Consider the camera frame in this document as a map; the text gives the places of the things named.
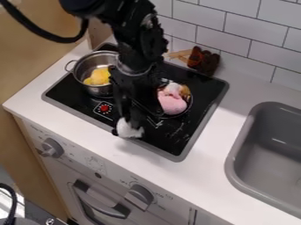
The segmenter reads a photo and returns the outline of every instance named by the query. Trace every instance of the cooktop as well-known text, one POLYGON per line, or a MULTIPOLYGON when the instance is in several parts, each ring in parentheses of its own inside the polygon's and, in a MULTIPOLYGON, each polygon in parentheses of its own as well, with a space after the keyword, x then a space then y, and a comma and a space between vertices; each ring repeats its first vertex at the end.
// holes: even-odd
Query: cooktop
MULTIPOLYGON (((112 44, 104 44, 97 50, 117 51, 117 48, 112 44)), ((143 126, 143 138, 128 140, 174 162, 180 162, 195 144, 229 85, 225 81, 168 62, 164 62, 158 71, 162 79, 187 85, 192 95, 191 104, 185 113, 178 116, 148 116, 143 126)), ((113 98, 90 96, 72 73, 45 91, 42 99, 108 132, 112 131, 119 119, 113 98)))

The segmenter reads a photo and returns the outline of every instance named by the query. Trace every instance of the white countertop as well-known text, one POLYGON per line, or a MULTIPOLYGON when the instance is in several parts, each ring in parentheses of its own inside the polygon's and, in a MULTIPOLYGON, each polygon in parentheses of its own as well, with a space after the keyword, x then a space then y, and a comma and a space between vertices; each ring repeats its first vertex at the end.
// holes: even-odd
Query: white countertop
POLYGON ((301 224, 298 218, 240 192, 224 174, 225 158, 250 110, 264 101, 301 108, 301 92, 220 69, 217 77, 226 80, 230 89, 187 158, 174 163, 41 99, 41 94, 65 75, 67 62, 89 52, 84 41, 6 101, 5 109, 235 225, 301 224), (104 140, 106 149, 100 149, 104 140))

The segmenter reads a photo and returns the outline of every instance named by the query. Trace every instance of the red button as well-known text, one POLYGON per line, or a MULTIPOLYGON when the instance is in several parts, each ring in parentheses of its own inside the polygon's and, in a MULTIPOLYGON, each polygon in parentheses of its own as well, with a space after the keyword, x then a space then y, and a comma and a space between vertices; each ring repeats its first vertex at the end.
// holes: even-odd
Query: red button
POLYGON ((108 105, 102 105, 102 106, 100 107, 100 110, 101 110, 102 112, 107 112, 107 111, 109 111, 109 106, 108 106, 108 105))

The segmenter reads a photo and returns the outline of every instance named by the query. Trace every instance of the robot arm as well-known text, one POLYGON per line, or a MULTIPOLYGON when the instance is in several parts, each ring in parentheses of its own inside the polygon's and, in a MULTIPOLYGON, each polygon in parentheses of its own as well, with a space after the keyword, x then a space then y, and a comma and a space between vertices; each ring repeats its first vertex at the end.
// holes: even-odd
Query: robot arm
POLYGON ((59 1, 69 14, 83 19, 76 37, 64 38, 49 33, 30 21, 8 0, 0 0, 0 4, 28 30, 60 43, 75 42, 83 37, 89 18, 98 18, 109 24, 119 48, 119 60, 111 69, 115 103, 121 120, 125 120, 130 130, 141 131, 145 112, 157 116, 163 114, 157 94, 160 77, 152 70, 156 62, 163 61, 162 54, 167 51, 168 41, 164 39, 158 23, 155 5, 149 0, 59 1))
POLYGON ((112 27, 121 69, 130 75, 147 71, 162 60, 167 40, 149 0, 60 0, 64 10, 80 18, 99 18, 112 27))

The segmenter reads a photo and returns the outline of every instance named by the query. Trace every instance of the white oven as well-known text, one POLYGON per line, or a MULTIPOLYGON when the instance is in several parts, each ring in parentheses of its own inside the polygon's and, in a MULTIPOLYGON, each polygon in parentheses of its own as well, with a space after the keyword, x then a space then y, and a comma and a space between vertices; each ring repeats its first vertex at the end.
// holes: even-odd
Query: white oven
POLYGON ((78 224, 195 224, 186 201, 43 127, 25 125, 78 224))

